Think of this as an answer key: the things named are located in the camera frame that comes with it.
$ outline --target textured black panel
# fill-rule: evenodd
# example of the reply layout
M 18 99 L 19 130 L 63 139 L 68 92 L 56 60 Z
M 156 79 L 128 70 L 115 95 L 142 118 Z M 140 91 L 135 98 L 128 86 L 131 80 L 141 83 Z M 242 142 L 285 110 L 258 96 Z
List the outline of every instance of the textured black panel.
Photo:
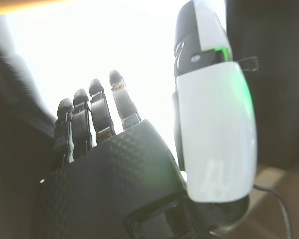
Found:
M 133 212 L 185 194 L 175 160 L 148 121 L 91 149 L 40 185 L 34 239 L 129 238 Z

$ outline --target wire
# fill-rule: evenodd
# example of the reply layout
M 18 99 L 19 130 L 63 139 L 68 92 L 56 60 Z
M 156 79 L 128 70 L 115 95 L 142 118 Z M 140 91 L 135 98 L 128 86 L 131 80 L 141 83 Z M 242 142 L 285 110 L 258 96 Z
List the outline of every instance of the wire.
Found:
M 286 204 L 284 202 L 284 199 L 282 198 L 280 193 L 278 191 L 276 191 L 275 189 L 258 186 L 256 184 L 254 184 L 254 189 L 259 190 L 259 191 L 272 193 L 278 198 L 279 204 L 280 204 L 282 212 L 283 212 L 284 221 L 285 221 L 285 224 L 286 224 L 287 238 L 288 239 L 293 239 L 293 231 L 292 231 L 292 228 L 291 228 L 290 216 L 289 216 Z

